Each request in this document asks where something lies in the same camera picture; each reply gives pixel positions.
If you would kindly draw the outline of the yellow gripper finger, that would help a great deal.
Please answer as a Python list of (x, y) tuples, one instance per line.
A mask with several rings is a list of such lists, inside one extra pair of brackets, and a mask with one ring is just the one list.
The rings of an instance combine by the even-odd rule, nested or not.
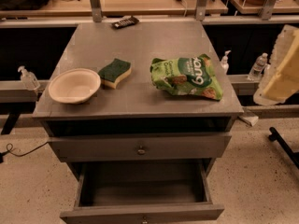
[(299, 28), (285, 25), (270, 56), (253, 101), (257, 105), (283, 104), (299, 91)]
[(263, 96), (272, 101), (285, 101), (299, 91), (299, 29), (285, 29), (278, 36), (271, 62)]

